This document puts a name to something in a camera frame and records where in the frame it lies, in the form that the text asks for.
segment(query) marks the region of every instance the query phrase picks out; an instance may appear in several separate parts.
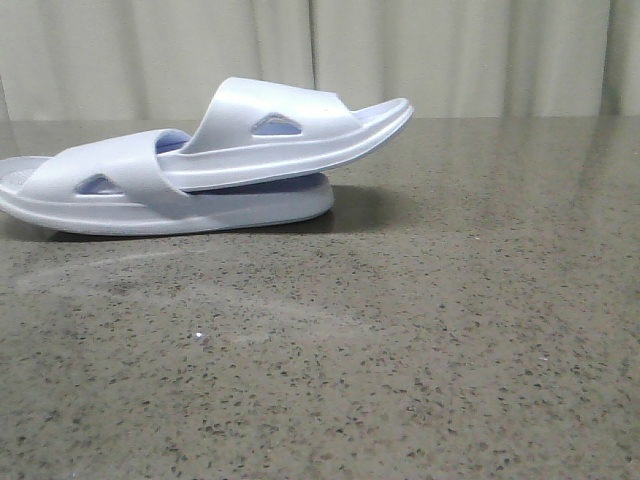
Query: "curtain fold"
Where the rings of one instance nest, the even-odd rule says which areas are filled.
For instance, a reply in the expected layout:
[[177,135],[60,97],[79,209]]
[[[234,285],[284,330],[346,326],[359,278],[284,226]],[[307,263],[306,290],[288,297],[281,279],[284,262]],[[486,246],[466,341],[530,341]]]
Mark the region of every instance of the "curtain fold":
[[640,114],[637,0],[3,0],[0,120],[196,119],[228,76],[417,116]]

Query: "countertop surface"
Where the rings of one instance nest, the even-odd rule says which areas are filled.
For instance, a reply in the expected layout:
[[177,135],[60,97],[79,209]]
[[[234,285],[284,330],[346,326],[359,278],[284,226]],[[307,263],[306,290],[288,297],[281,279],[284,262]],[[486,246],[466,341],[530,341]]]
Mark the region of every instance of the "countertop surface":
[[[195,123],[8,123],[0,158]],[[315,220],[0,213],[0,479],[640,476],[640,118],[413,120]]]

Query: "white slide sandal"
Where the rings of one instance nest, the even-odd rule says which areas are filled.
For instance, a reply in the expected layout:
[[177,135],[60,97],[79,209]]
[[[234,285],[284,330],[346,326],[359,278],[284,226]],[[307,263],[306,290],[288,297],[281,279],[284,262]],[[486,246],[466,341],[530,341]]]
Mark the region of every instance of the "white slide sandal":
[[335,94],[223,82],[193,137],[166,129],[0,162],[0,208],[29,223],[100,235],[160,235],[305,220],[331,208],[317,172],[368,153],[413,109],[349,112]]

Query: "speckled countertop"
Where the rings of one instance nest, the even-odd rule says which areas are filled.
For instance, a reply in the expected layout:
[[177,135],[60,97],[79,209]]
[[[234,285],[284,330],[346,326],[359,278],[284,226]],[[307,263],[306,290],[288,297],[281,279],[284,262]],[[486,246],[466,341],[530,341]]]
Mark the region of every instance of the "speckled countertop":
[[[4,124],[0,158],[158,126]],[[638,132],[414,120],[289,226],[0,213],[0,479],[639,478]]]

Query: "slide sandal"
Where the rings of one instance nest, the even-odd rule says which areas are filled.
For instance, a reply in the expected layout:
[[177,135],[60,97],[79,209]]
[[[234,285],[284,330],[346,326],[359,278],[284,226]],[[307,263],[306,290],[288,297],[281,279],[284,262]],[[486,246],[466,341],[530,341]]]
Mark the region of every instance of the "slide sandal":
[[231,78],[193,137],[153,130],[0,162],[0,208],[29,223],[100,235],[305,220],[333,204],[317,172],[371,151],[411,112],[403,99],[349,112],[334,94]]

